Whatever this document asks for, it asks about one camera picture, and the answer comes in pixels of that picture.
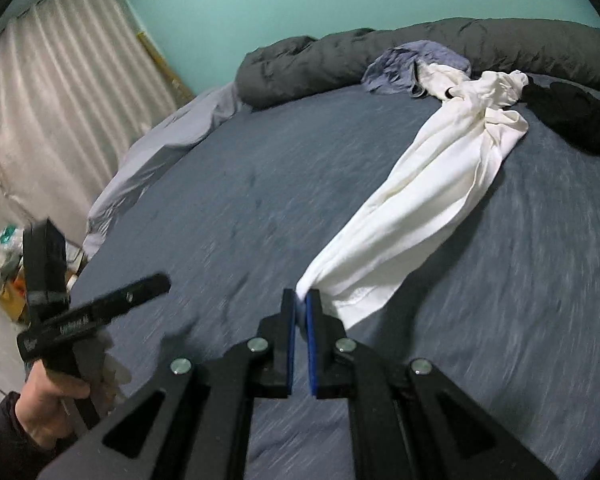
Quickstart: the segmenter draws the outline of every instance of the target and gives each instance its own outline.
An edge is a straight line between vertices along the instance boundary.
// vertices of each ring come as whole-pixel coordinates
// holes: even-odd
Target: white cloth
[[[87,256],[98,252],[109,230],[153,183],[242,106],[232,82],[200,94],[136,141],[89,211],[82,244]]]
[[[457,76],[450,70],[432,64],[418,77],[440,96]],[[301,300],[318,288],[325,310],[345,328],[382,308],[477,205],[526,133],[520,114],[502,107],[515,103],[527,82],[517,70],[484,72],[451,88],[454,97],[427,120],[384,184],[309,265],[296,286]]]

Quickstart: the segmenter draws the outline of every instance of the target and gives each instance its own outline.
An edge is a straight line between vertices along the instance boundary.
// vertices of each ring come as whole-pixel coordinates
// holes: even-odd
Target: gray duvet
[[[112,325],[127,393],[171,358],[252,336],[439,106],[351,86],[243,111],[165,174],[72,292],[170,275],[166,297]],[[514,108],[528,134],[488,195],[349,335],[432,359],[562,480],[582,479],[600,457],[600,158]],[[293,396],[256,403],[246,478],[353,477],[346,403],[309,396],[298,338]]]
[[[357,28],[316,40],[298,36],[245,56],[235,76],[240,98],[256,108],[360,83],[386,49],[437,41],[484,70],[535,72],[600,90],[600,29],[560,20],[447,18],[397,30]]]

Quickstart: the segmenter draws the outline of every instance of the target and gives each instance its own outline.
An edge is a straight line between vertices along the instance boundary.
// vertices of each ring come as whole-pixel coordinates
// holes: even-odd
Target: metal screw
[[[416,375],[429,375],[433,370],[433,366],[431,366],[431,363],[426,359],[419,358],[411,363],[411,370],[413,370]]]
[[[247,348],[252,352],[264,352],[269,348],[269,342],[261,337],[254,337],[247,341]]]
[[[192,364],[191,361],[181,357],[179,359],[174,359],[171,361],[171,371],[174,375],[184,375],[188,374],[191,371]]]
[[[356,342],[353,339],[349,339],[348,337],[343,337],[342,339],[338,339],[336,341],[336,348],[340,352],[353,352],[356,349]]]

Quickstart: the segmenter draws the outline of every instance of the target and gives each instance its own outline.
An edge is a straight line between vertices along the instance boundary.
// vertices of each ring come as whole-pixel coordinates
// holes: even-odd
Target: blue gripper pad
[[[309,359],[309,385],[311,387],[312,396],[317,394],[317,348],[314,332],[314,314],[312,313],[311,294],[307,294],[304,302],[306,304],[306,340],[308,347]]]

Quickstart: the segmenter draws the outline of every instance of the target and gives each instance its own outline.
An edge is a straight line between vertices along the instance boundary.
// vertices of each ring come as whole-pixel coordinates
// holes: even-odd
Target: light gray blanket
[[[138,139],[87,216],[82,248],[98,252],[107,233],[142,194],[197,143],[242,109],[234,83],[208,90]]]
[[[439,106],[352,86],[242,111],[149,188],[72,292],[77,304],[170,275],[167,296],[110,329],[126,391],[253,336]],[[581,480],[600,457],[600,158],[514,109],[529,130],[488,195],[349,335],[432,359],[561,480]],[[246,477],[354,477],[346,402],[310,397],[301,338],[293,396],[256,402]]]

